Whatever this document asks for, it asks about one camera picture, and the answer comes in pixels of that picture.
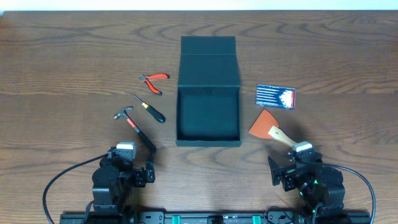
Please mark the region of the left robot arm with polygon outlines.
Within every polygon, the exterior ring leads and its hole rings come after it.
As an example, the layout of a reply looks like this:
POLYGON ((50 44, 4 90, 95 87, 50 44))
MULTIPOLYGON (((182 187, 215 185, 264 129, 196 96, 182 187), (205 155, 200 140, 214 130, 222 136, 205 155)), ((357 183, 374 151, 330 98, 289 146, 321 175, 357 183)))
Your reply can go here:
POLYGON ((134 167, 135 145, 111 147, 100 160, 99 169, 93 176, 93 207, 100 216, 121 216, 125 203, 135 187, 143 188, 155 182, 154 154, 156 148, 149 149, 146 166, 134 167))

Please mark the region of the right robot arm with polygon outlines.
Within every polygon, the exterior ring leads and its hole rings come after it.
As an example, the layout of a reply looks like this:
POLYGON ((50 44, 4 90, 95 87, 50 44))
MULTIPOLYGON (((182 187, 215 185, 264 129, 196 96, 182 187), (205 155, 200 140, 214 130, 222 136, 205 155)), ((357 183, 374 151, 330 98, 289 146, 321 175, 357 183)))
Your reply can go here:
POLYGON ((332 217, 342 212, 345 188, 340 171, 324 166, 319 159, 307 162, 297 158, 295 164, 281 167, 269 157, 268 163, 272 184, 282 184, 286 192, 298 190, 308 217, 332 217))

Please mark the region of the blue precision screwdriver set case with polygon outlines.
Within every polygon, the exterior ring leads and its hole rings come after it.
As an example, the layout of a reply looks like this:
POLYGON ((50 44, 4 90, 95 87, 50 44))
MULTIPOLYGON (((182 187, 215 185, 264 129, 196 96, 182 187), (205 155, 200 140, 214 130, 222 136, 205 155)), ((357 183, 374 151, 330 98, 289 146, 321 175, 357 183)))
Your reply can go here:
POLYGON ((295 108, 295 88, 258 84, 255 102, 260 106, 292 110, 295 108))

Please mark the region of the black handled screwdriver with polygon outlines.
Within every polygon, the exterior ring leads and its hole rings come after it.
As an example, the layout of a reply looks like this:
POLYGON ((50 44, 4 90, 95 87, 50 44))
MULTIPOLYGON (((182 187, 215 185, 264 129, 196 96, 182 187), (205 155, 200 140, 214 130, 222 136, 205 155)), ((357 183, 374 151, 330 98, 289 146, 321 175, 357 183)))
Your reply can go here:
POLYGON ((146 111, 159 123, 164 123, 166 118, 165 116, 157 111, 152 105, 147 104, 145 101, 141 100, 137 95, 133 94, 133 96, 140 101, 141 105, 146 109, 146 111))

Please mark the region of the orange scraper with wooden handle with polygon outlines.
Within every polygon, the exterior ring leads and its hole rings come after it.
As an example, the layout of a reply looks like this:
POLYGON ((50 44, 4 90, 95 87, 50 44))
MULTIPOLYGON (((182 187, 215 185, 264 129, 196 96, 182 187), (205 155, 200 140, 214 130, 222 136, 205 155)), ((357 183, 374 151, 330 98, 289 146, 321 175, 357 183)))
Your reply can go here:
POLYGON ((274 139, 288 145, 289 147, 296 145, 295 141, 279 129, 277 120, 267 110, 263 110, 260 113, 257 120, 250 128, 249 134, 262 139, 274 139))

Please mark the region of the hammer with red black handle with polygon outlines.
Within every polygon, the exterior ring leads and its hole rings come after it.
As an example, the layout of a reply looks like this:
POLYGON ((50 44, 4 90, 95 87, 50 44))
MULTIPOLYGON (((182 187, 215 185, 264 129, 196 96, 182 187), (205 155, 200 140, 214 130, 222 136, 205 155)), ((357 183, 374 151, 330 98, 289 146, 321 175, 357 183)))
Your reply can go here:
POLYGON ((136 131, 142 142, 146 145, 146 147, 149 149, 151 154, 154 154, 156 152, 156 147, 152 143, 152 141, 146 136, 146 134, 141 131, 138 127, 138 125, 129 117, 127 114, 127 111, 133 110, 134 108, 132 106, 127 106, 121 108, 115 115, 114 119, 119 119, 120 117, 124 117, 126 121, 130 124, 130 126, 136 131))

